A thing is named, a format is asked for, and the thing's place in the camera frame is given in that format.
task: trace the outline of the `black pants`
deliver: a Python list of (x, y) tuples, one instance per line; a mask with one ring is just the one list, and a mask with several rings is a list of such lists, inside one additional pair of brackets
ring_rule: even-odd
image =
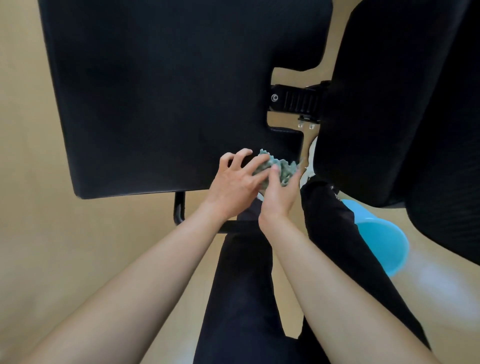
[[(420, 323), (360, 236), (353, 213), (315, 178), (302, 188), (301, 199), (311, 241), (429, 346)], [(258, 218), (260, 207), (255, 200), (238, 219)], [(329, 363), (305, 318), (298, 339), (285, 336), (272, 262), (263, 234), (226, 236), (194, 364)]]

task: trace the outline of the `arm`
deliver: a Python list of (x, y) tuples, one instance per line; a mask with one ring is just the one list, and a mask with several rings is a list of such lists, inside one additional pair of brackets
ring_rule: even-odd
[(288, 219), (300, 173), (287, 187), (271, 168), (260, 228), (278, 256), (299, 304), (333, 364), (435, 363), (400, 320), (338, 268)]
[(241, 168), (251, 153), (225, 154), (198, 210), (90, 297), (23, 363), (139, 363), (220, 226), (257, 196), (268, 171), (252, 173), (269, 156)]

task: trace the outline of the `black leather surface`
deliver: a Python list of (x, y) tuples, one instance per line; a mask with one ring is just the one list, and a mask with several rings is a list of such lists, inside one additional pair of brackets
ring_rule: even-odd
[(364, 0), (342, 40), (315, 173), (371, 206), (395, 184), (468, 0)]
[(298, 159), (268, 128), (274, 67), (320, 62), (330, 0), (39, 0), (75, 193), (208, 188), (243, 147)]
[(405, 163), (415, 227), (480, 265), (480, 3), (473, 2)]

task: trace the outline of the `floor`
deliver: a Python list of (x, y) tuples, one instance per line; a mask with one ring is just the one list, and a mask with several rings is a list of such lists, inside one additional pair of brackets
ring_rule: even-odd
[[(276, 69), (273, 83), (331, 77), (348, 16), (338, 0), (322, 64)], [(269, 114), (271, 125), (297, 127)], [(305, 146), (318, 133), (304, 127)], [(12, 364), (129, 262), (174, 228), (172, 194), (76, 198), (43, 44), (36, 0), (0, 0), (0, 363)], [(187, 214), (204, 192), (187, 194)], [(480, 363), (480, 267), (418, 233), (402, 209), (371, 209), (408, 235), (411, 254), (393, 281), (445, 363)], [(292, 218), (304, 229), (299, 201)], [(218, 235), (143, 360), (191, 363), (218, 254)], [(288, 335), (302, 312), (278, 262), (274, 284)]]

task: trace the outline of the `shoe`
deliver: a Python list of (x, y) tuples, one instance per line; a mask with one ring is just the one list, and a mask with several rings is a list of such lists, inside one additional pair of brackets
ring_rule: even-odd
[(307, 183), (308, 180), (315, 175), (315, 172), (313, 171), (313, 155), (315, 154), (315, 147), (317, 146), (317, 139), (318, 139), (318, 136), (315, 137), (312, 144), (310, 144), (310, 148), (308, 149), (308, 166), (307, 166), (305, 172), (300, 177), (300, 188), (302, 188), (303, 185), (305, 183)]

